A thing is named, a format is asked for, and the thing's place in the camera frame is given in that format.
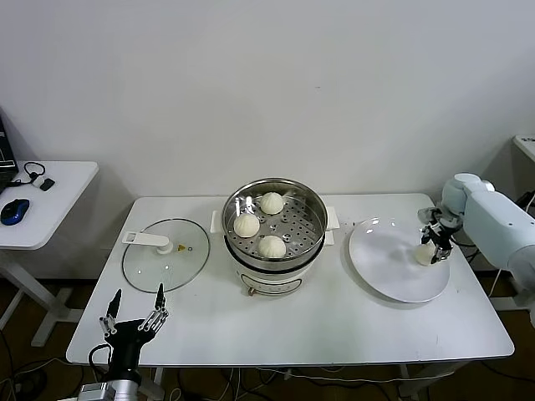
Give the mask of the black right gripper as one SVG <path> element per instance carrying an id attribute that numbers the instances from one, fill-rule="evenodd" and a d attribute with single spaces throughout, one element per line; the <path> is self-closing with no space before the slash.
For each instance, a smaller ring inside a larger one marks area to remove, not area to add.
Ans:
<path id="1" fill-rule="evenodd" d="M 424 226 L 421 229 L 421 245 L 430 241 L 436 246 L 431 254 L 431 263 L 446 260 L 451 254 L 451 229 L 443 226 L 440 222 Z"/>

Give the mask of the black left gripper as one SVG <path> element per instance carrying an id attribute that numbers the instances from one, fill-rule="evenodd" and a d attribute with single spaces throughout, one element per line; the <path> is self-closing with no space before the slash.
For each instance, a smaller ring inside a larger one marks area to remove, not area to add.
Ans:
<path id="1" fill-rule="evenodd" d="M 122 290 L 118 289 L 107 307 L 106 314 L 99 318 L 104 336 L 110 336 L 112 347 L 110 370 L 112 372 L 136 370 L 141 349 L 145 344 L 146 332 L 158 332 L 169 316 L 166 309 L 164 285 L 161 283 L 156 293 L 154 309 L 145 320 L 136 319 L 115 324 L 121 296 Z"/>

